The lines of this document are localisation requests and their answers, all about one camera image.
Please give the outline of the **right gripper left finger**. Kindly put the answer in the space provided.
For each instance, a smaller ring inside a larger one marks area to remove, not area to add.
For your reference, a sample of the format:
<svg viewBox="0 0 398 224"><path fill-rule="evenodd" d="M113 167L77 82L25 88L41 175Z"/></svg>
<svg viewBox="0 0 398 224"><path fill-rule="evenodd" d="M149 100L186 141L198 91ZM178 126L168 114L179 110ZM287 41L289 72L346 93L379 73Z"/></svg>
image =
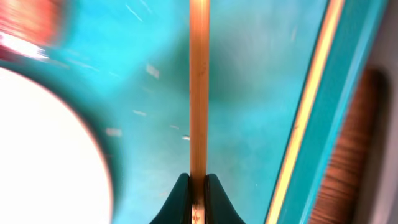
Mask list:
<svg viewBox="0 0 398 224"><path fill-rule="evenodd" d="M190 224L190 177L179 175L164 205L150 224Z"/></svg>

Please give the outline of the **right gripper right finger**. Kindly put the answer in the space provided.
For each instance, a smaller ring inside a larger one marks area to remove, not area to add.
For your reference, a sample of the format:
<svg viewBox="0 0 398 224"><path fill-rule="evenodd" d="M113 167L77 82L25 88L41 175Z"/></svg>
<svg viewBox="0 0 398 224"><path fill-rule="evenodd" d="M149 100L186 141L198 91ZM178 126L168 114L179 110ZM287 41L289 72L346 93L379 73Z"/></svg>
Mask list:
<svg viewBox="0 0 398 224"><path fill-rule="evenodd" d="M244 224L215 174L205 179L206 224Z"/></svg>

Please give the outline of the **wooden chopstick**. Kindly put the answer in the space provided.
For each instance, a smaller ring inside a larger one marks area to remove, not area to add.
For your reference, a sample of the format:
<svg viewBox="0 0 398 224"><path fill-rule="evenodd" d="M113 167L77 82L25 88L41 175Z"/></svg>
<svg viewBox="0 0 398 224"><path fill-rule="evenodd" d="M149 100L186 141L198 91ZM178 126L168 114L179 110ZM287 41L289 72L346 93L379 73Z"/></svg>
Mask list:
<svg viewBox="0 0 398 224"><path fill-rule="evenodd" d="M190 180L192 223L205 223L210 0L190 0Z"/></svg>
<svg viewBox="0 0 398 224"><path fill-rule="evenodd" d="M265 224L278 222L344 4L328 1Z"/></svg>

